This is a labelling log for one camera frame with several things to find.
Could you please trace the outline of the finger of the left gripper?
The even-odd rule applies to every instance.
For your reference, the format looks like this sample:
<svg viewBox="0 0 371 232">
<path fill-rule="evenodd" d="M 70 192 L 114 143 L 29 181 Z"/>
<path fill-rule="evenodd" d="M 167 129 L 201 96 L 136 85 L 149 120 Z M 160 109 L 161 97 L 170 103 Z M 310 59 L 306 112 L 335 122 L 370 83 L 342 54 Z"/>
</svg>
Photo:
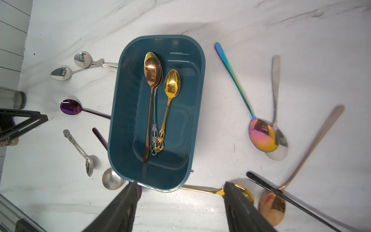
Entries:
<svg viewBox="0 0 371 232">
<path fill-rule="evenodd" d="M 47 121 L 47 115 L 37 111 L 1 108 L 1 142 L 12 142 Z"/>
</svg>

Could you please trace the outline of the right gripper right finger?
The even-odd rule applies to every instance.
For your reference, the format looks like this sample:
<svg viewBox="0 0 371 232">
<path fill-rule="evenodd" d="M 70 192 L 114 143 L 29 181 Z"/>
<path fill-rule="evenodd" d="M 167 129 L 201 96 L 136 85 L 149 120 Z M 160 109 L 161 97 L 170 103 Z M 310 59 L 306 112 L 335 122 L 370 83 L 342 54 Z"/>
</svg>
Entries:
<svg viewBox="0 0 371 232">
<path fill-rule="evenodd" d="M 233 183 L 226 182 L 224 192 L 230 232 L 276 232 Z"/>
</svg>

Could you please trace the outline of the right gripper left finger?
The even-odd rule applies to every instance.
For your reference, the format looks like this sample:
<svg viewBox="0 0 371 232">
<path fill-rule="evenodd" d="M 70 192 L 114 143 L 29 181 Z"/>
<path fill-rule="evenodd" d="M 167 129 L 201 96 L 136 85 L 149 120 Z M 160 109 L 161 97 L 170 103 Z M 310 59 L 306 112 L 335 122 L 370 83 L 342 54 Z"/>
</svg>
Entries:
<svg viewBox="0 0 371 232">
<path fill-rule="evenodd" d="M 142 187 L 130 182 L 84 231 L 131 232 L 141 195 Z"/>
</svg>

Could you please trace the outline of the yellow bowl ornate silver spoon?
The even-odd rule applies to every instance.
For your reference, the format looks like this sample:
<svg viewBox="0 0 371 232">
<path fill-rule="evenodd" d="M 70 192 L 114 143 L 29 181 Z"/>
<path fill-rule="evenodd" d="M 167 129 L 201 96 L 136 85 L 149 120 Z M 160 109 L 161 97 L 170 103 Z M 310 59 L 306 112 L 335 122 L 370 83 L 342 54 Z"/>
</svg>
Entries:
<svg viewBox="0 0 371 232">
<path fill-rule="evenodd" d="M 162 79 L 163 79 L 163 72 L 162 72 L 162 78 L 160 80 L 159 85 L 161 84 Z M 150 140 L 149 140 L 150 142 L 149 154 L 152 154 L 152 155 L 156 154 L 156 151 L 154 149 L 154 143 L 158 137 L 157 119 L 156 119 L 156 93 L 157 93 L 157 89 L 159 85 L 155 87 L 153 97 L 152 97 L 152 114 L 151 114 L 151 126 L 150 126 L 151 131 L 150 131 Z"/>
</svg>

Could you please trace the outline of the purple iridescent spoon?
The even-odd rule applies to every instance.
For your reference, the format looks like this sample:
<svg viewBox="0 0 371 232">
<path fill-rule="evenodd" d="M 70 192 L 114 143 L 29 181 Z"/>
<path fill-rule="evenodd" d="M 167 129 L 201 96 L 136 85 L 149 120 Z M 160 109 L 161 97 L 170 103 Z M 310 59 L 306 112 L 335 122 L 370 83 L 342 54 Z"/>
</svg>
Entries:
<svg viewBox="0 0 371 232">
<path fill-rule="evenodd" d="M 101 135 L 101 133 L 98 131 L 97 128 L 93 128 L 92 129 L 93 133 L 95 134 L 95 136 L 98 138 L 98 140 L 101 142 L 101 144 L 103 145 L 103 147 L 108 150 L 108 145 L 107 145 L 107 142 L 106 140 L 103 138 L 103 136 Z"/>
</svg>

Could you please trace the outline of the teal plastic storage box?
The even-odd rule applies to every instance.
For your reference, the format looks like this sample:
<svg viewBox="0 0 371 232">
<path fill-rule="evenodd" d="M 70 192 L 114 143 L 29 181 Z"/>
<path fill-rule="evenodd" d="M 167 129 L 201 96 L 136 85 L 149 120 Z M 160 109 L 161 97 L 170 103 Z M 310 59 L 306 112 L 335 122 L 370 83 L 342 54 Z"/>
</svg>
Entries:
<svg viewBox="0 0 371 232">
<path fill-rule="evenodd" d="M 146 136 L 152 129 L 148 115 L 150 86 L 145 79 L 148 52 L 159 59 L 163 74 L 180 75 L 181 88 L 168 103 L 163 86 L 156 97 L 157 122 L 166 120 L 164 149 L 143 161 Z M 132 40 L 122 51 L 116 79 L 108 140 L 114 171 L 130 182 L 160 192 L 182 187 L 190 176 L 196 144 L 205 76 L 200 44 L 186 35 L 150 35 Z"/>
</svg>

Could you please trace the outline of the gold ornate handle spoon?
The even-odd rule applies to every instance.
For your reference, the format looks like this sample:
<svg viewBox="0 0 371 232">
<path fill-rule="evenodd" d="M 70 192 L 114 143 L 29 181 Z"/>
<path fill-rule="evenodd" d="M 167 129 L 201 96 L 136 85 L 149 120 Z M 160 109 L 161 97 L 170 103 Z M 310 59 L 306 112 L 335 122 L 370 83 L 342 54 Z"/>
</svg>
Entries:
<svg viewBox="0 0 371 232">
<path fill-rule="evenodd" d="M 166 107 L 165 114 L 164 114 L 163 123 L 162 123 L 161 129 L 158 134 L 158 139 L 156 143 L 154 144 L 154 148 L 157 153 L 160 153 L 164 149 L 165 126 L 166 126 L 168 110 L 169 110 L 172 99 L 175 98 L 179 94 L 180 88 L 181 88 L 180 75 L 177 70 L 172 69 L 168 72 L 165 78 L 165 82 L 164 82 L 164 91 L 168 97 L 168 101 L 167 101 L 167 107 Z"/>
</svg>

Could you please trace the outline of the copper round spoon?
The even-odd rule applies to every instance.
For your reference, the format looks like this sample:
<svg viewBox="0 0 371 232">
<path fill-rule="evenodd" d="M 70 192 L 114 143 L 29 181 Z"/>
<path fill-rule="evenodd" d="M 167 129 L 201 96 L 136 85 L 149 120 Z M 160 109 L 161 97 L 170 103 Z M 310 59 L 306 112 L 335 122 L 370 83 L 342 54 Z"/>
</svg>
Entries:
<svg viewBox="0 0 371 232">
<path fill-rule="evenodd" d="M 155 87 L 157 87 L 162 78 L 162 66 L 159 59 L 153 52 L 148 52 L 144 60 L 144 74 L 148 85 L 151 88 L 149 97 L 149 108 L 148 108 L 148 119 L 147 119 L 147 131 L 146 131 L 146 143 L 144 149 L 143 161 L 148 162 L 149 160 L 149 140 L 150 140 L 150 126 L 151 126 L 151 114 L 152 114 L 152 97 Z"/>
</svg>

